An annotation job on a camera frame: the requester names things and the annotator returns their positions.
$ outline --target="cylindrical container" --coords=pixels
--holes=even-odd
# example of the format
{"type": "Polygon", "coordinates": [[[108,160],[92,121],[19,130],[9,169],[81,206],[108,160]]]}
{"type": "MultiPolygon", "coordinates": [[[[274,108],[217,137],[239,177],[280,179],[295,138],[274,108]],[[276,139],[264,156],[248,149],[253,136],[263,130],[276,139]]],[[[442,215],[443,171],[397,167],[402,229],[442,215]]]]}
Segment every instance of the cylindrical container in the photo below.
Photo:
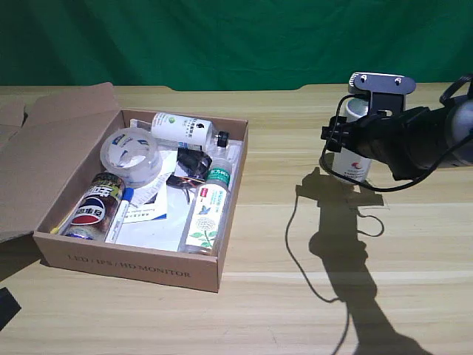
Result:
{"type": "Polygon", "coordinates": [[[162,165],[156,140],[142,128],[120,129],[110,135],[103,142],[101,161],[133,189],[151,183],[162,165]]]}
{"type": "Polygon", "coordinates": [[[64,235],[104,241],[120,205],[125,183],[109,172],[97,174],[64,235]]]}
{"type": "MultiPolygon", "coordinates": [[[[344,115],[347,117],[347,122],[353,122],[368,114],[368,101],[360,98],[353,98],[347,102],[345,106],[344,115]]],[[[339,153],[335,153],[333,158],[332,170],[339,174],[352,178],[357,181],[364,181],[367,178],[370,170],[371,159],[364,158],[348,149],[341,148],[339,153]]],[[[344,183],[351,183],[349,181],[339,179],[344,183]]]]}
{"type": "Polygon", "coordinates": [[[210,121],[165,112],[155,115],[151,133],[161,144],[203,152],[228,143],[228,132],[217,131],[210,121]]]}
{"type": "Polygon", "coordinates": [[[228,205],[231,163],[222,158],[212,161],[207,179],[197,190],[177,251],[217,255],[222,239],[222,216],[228,205]]]}

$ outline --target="wooden table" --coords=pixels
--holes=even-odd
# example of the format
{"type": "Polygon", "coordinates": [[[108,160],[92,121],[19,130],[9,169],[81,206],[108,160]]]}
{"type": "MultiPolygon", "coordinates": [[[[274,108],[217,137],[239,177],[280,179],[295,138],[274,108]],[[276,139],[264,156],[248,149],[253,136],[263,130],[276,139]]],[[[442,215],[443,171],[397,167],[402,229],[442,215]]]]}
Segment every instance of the wooden table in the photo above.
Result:
{"type": "MultiPolygon", "coordinates": [[[[408,107],[439,107],[446,87],[419,84],[408,107]]],[[[346,88],[117,87],[122,107],[250,121],[221,290],[48,268],[30,239],[8,242],[0,286],[22,310],[0,333],[0,354],[472,354],[473,169],[439,170],[383,195],[320,172],[321,126],[346,88]],[[321,296],[346,302],[317,298],[285,248],[296,193],[292,252],[321,296]]],[[[0,104],[63,89],[0,87],[0,104]]],[[[380,163],[369,176],[376,186],[393,183],[380,163]]]]}

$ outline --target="marker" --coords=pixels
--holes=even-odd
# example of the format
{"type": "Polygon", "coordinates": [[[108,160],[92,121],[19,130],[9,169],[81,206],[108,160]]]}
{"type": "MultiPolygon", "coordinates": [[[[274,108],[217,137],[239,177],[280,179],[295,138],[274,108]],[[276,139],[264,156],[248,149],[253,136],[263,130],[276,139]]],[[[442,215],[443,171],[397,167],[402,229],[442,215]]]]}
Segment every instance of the marker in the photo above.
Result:
{"type": "Polygon", "coordinates": [[[117,213],[113,218],[112,225],[110,226],[109,232],[106,234],[105,243],[115,243],[117,241],[118,233],[120,232],[123,221],[125,220],[128,206],[133,197],[133,189],[131,187],[125,188],[123,192],[123,198],[118,207],[117,213]]]}

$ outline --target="green curtain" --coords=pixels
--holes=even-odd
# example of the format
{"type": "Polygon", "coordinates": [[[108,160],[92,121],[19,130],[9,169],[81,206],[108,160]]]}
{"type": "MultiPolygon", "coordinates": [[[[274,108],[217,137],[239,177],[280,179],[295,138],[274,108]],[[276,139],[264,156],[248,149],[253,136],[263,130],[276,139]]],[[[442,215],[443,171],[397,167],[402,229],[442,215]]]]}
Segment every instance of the green curtain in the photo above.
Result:
{"type": "Polygon", "coordinates": [[[295,89],[473,70],[472,0],[1,0],[0,85],[295,89]]]}

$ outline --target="label with plant illustration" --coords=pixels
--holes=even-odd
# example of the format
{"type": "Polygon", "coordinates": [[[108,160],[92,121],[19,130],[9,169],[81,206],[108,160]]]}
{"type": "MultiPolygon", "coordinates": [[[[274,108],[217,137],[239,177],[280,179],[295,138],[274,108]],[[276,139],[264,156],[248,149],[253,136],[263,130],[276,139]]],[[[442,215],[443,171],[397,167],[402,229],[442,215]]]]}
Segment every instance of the label with plant illustration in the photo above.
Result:
{"type": "Polygon", "coordinates": [[[199,188],[186,238],[187,245],[212,249],[226,197],[227,192],[221,186],[205,184],[199,188]]]}

